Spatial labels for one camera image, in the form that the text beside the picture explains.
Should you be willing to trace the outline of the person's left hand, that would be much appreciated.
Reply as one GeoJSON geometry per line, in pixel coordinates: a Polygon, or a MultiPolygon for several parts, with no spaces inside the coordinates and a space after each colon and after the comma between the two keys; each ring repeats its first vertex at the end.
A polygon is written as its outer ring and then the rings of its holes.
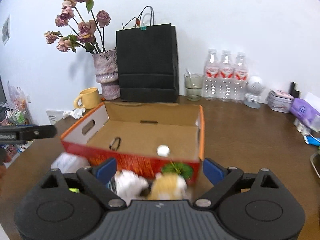
{"type": "Polygon", "coordinates": [[[4,175],[6,174],[6,166],[5,163],[11,161],[11,157],[8,155],[5,149],[0,148],[0,179],[3,179],[4,175]]]}

